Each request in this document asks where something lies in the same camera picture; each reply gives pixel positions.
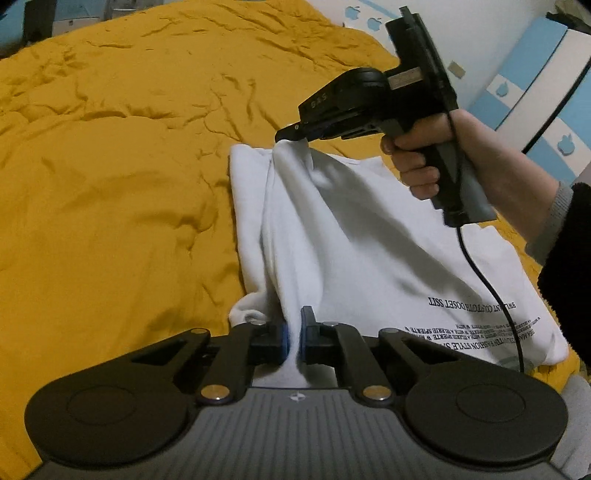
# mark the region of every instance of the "gray cuff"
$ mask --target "gray cuff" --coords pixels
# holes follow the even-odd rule
[[[538,238],[525,247],[525,253],[542,266],[546,263],[548,254],[554,248],[572,200],[573,189],[566,183],[560,182],[554,203],[550,209],[550,217],[546,220],[542,232],[538,235]]]

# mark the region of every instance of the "brass screw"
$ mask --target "brass screw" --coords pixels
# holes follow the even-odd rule
[[[371,385],[363,389],[363,396],[370,398],[371,400],[386,400],[392,395],[392,390],[383,385]]]
[[[230,394],[230,389],[224,385],[207,385],[201,389],[201,395],[209,400],[223,400]]]

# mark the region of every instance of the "forearm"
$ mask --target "forearm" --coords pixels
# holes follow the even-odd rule
[[[469,113],[459,120],[460,143],[476,166],[478,180],[495,208],[527,242],[543,231],[559,183],[523,153],[503,145],[498,134]]]

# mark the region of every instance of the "gray fabric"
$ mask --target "gray fabric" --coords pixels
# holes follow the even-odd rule
[[[552,463],[563,474],[578,480],[591,473],[591,386],[583,377],[572,375],[562,398],[569,411],[569,423]]]
[[[540,265],[546,263],[550,250],[554,247],[558,234],[562,230],[566,213],[569,211],[573,199],[573,189],[566,183],[560,182],[554,204],[550,209],[550,217],[544,225],[542,233],[533,242],[527,244],[525,253]]]

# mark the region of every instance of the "black strip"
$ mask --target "black strip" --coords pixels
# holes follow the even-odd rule
[[[581,82],[586,77],[586,75],[590,69],[591,69],[591,59],[589,59],[589,61],[587,62],[587,65],[585,65],[585,68],[581,72],[581,75],[579,75],[579,78],[577,78],[577,81],[570,88],[569,92],[566,94],[566,96],[563,98],[563,100],[558,104],[558,107],[556,107],[556,110],[554,110],[554,112],[552,112],[552,115],[550,115],[550,118],[548,118],[548,120],[546,120],[544,125],[542,125],[542,128],[540,128],[540,131],[537,132],[534,135],[534,138],[532,138],[531,141],[525,146],[525,148],[523,149],[524,154],[527,155],[529,153],[529,151],[538,142],[538,140],[542,137],[542,135],[544,135],[544,132],[546,132],[548,127],[551,125],[551,123],[554,120],[556,120],[556,117],[558,117],[560,115],[560,112],[566,106],[568,101],[572,98],[574,93],[577,91],[577,89],[579,88],[579,85],[581,85]]]

